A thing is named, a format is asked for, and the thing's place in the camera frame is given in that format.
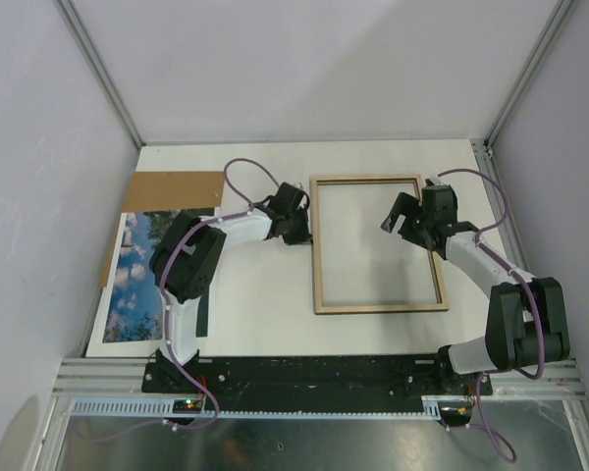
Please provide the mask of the brown cardboard backing board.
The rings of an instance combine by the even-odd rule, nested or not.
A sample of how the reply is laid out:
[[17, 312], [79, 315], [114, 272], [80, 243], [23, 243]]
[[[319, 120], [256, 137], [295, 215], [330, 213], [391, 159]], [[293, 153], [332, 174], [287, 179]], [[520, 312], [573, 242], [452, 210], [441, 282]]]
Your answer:
[[128, 213], [219, 207], [224, 192], [223, 171], [134, 172], [120, 210], [116, 212], [97, 286], [107, 286], [115, 266], [117, 236], [124, 235], [122, 216]]

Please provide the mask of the landscape photo print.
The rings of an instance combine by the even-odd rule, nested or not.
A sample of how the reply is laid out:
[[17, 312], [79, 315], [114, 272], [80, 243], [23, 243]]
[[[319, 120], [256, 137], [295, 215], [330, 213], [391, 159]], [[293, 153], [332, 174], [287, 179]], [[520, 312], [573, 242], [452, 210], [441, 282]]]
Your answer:
[[147, 357], [162, 339], [159, 289], [149, 268], [177, 210], [120, 216], [102, 292], [85, 350], [88, 358]]

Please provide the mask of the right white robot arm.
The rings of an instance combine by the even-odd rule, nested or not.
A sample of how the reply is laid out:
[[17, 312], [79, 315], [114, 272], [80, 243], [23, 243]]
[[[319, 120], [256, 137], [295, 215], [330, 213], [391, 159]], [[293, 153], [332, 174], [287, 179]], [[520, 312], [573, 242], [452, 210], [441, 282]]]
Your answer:
[[457, 393], [468, 374], [516, 370], [542, 375], [548, 363], [565, 360], [570, 342], [562, 285], [521, 270], [457, 217], [457, 197], [444, 184], [428, 184], [418, 196], [399, 193], [382, 231], [436, 253], [460, 269], [488, 299], [482, 337], [439, 349], [435, 386]]

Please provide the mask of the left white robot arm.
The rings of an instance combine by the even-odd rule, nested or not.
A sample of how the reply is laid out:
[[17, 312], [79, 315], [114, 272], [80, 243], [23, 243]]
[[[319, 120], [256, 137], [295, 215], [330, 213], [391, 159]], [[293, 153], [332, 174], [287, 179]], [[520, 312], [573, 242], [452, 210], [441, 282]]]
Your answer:
[[282, 183], [274, 195], [240, 213], [202, 217], [189, 211], [173, 220], [149, 266], [162, 301], [159, 349], [169, 360], [163, 380], [174, 391], [190, 390], [197, 369], [199, 304], [209, 295], [221, 255], [250, 242], [279, 238], [286, 245], [312, 242], [307, 210], [310, 197], [299, 186]]

